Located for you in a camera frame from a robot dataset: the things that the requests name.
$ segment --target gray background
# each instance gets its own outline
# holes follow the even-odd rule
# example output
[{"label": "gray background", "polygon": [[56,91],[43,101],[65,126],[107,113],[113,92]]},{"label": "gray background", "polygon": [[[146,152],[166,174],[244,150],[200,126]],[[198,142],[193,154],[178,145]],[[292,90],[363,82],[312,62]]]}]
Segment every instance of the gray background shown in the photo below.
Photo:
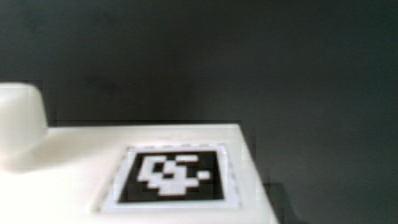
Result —
[{"label": "gray background", "polygon": [[239,122],[283,223],[398,223],[397,1],[0,0],[0,81],[50,124]]}]

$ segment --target table surface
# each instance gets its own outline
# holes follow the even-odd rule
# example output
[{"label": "table surface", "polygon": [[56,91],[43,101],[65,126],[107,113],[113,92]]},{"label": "table surface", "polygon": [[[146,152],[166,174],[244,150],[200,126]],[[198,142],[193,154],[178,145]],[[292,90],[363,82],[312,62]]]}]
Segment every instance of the table surface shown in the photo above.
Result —
[{"label": "table surface", "polygon": [[0,81],[52,126],[241,123],[283,223],[398,223],[397,3],[0,1]]}]

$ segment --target dark gray wall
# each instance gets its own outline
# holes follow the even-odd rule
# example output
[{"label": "dark gray wall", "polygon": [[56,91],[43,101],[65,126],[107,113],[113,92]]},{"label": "dark gray wall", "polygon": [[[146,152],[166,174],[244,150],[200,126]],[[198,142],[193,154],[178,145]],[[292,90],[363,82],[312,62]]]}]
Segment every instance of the dark gray wall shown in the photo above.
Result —
[{"label": "dark gray wall", "polygon": [[239,122],[285,223],[398,223],[388,0],[0,0],[0,81],[52,125]]}]

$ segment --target white object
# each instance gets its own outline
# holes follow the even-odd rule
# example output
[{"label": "white object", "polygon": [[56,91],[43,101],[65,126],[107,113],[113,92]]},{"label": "white object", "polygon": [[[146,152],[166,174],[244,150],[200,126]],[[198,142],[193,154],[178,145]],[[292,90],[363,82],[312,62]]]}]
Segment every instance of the white object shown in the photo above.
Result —
[{"label": "white object", "polygon": [[[47,128],[43,111],[36,88],[0,84],[0,223],[278,224],[239,125]],[[180,175],[173,184],[196,190],[216,178],[216,170],[200,167],[189,177],[193,168],[180,162],[202,164],[210,149],[225,197],[129,202],[118,209],[134,164],[141,178],[152,179],[159,171],[145,166],[159,160],[164,174]],[[155,180],[155,194],[166,180],[166,176]],[[164,189],[189,195],[189,191]]]}]

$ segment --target white cylinder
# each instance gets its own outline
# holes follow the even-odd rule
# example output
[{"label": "white cylinder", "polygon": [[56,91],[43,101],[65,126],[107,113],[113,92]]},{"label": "white cylinder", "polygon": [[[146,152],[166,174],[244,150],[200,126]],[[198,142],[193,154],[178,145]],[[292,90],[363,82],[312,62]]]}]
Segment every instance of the white cylinder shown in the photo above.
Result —
[{"label": "white cylinder", "polygon": [[33,85],[0,83],[0,160],[29,150],[45,136],[42,93]]}]

